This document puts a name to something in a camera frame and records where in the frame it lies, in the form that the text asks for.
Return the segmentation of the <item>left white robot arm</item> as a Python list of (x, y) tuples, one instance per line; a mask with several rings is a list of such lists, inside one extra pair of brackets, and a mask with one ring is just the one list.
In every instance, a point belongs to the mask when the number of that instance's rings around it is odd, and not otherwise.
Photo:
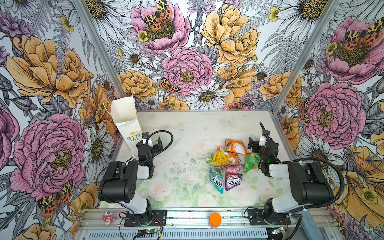
[(155, 171), (154, 156), (163, 150), (161, 138), (151, 139), (149, 133), (136, 145), (138, 159), (111, 162), (106, 167), (98, 188), (98, 199), (118, 204), (127, 210), (126, 227), (149, 226), (155, 216), (149, 200), (136, 193), (138, 181), (152, 179)]

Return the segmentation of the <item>white paper bag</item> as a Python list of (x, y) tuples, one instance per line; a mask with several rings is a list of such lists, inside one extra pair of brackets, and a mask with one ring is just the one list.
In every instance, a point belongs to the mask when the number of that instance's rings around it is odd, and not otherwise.
[(130, 151), (137, 149), (142, 141), (142, 126), (136, 109), (136, 96), (113, 100), (111, 116)]

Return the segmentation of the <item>green snack packet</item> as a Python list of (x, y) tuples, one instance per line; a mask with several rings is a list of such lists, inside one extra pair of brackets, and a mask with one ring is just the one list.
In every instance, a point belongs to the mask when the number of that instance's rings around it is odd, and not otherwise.
[(246, 157), (244, 173), (248, 173), (250, 170), (257, 169), (261, 157), (258, 154), (251, 153)]

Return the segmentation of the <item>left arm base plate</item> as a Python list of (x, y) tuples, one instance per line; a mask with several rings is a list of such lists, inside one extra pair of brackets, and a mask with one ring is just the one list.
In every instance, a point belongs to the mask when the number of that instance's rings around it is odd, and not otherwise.
[(127, 212), (124, 217), (125, 227), (165, 227), (167, 222), (167, 210), (152, 210), (144, 214), (134, 215)]

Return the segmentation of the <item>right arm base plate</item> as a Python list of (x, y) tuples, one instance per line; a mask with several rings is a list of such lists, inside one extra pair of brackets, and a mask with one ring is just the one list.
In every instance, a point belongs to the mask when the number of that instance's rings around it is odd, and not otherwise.
[(272, 212), (265, 213), (264, 209), (250, 208), (246, 209), (245, 217), (249, 220), (251, 226), (268, 226), (268, 225), (291, 225), (290, 217), (286, 214), (277, 214)]

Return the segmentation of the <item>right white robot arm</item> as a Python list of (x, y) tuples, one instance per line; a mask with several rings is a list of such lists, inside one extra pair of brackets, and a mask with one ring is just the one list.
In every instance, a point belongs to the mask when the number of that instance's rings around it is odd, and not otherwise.
[(290, 190), (277, 198), (266, 200), (264, 208), (247, 208), (245, 218), (250, 225), (290, 225), (289, 214), (305, 206), (325, 204), (334, 197), (320, 166), (315, 162), (281, 162), (279, 144), (263, 133), (260, 140), (249, 137), (248, 150), (260, 159), (258, 169), (269, 178), (289, 181)]

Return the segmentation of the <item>teal Fox's candy bag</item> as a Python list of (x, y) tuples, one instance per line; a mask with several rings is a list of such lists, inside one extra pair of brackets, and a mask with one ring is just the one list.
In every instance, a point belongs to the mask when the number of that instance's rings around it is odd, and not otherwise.
[(224, 169), (222, 166), (211, 166), (210, 181), (220, 194), (224, 193)]

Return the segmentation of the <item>purple Fox's candy bag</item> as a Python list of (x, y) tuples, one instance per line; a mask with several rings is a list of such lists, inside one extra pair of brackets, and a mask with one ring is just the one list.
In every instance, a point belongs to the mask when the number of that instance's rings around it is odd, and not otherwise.
[(229, 164), (224, 166), (225, 175), (225, 190), (229, 191), (232, 188), (239, 186), (243, 180), (243, 172), (245, 166), (240, 164)]

